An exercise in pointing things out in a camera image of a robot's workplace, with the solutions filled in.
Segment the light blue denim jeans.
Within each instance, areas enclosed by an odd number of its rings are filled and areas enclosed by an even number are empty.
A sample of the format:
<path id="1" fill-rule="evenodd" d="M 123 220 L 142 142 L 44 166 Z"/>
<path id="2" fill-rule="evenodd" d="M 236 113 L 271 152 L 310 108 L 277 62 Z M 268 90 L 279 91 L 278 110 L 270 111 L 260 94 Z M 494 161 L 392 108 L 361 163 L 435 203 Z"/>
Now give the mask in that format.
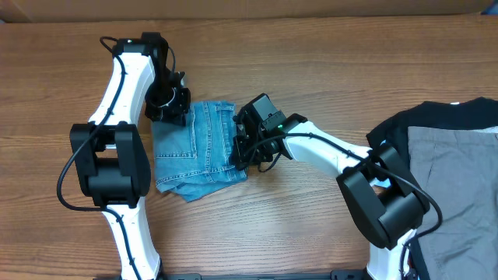
<path id="1" fill-rule="evenodd" d="M 156 189 L 195 201 L 244 182 L 231 162 L 236 105 L 225 100 L 193 103 L 186 125 L 152 123 Z"/>

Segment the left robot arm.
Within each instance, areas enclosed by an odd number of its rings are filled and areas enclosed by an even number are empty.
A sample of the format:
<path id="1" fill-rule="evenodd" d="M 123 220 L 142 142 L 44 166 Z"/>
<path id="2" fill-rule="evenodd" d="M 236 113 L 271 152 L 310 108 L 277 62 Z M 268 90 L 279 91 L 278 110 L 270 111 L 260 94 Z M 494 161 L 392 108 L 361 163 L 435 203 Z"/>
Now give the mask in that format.
<path id="1" fill-rule="evenodd" d="M 72 155 L 58 178 L 57 197 L 70 210 L 105 217 L 121 261 L 119 279 L 163 279 L 163 262 L 146 216 L 151 167 L 138 124 L 145 115 L 151 121 L 184 126 L 191 93 L 184 86 L 184 72 L 167 65 L 174 51 L 160 33 L 114 39 L 113 46 L 108 41 L 100 38 L 112 55 L 112 76 L 94 114 L 71 128 Z M 62 183 L 71 166 L 93 206 L 74 206 L 64 199 Z"/>

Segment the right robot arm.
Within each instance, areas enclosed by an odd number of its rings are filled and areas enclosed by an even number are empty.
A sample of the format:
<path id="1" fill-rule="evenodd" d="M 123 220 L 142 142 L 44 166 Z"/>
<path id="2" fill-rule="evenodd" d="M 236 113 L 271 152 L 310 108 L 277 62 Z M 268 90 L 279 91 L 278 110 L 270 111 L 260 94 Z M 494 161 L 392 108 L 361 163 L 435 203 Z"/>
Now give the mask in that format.
<path id="1" fill-rule="evenodd" d="M 357 229 L 370 244 L 363 269 L 334 270 L 330 279 L 417 279 L 410 243 L 430 210 L 430 197 L 398 152 L 344 142 L 299 114 L 286 116 L 262 93 L 233 117 L 230 161 L 239 170 L 279 157 L 308 163 L 337 181 Z"/>

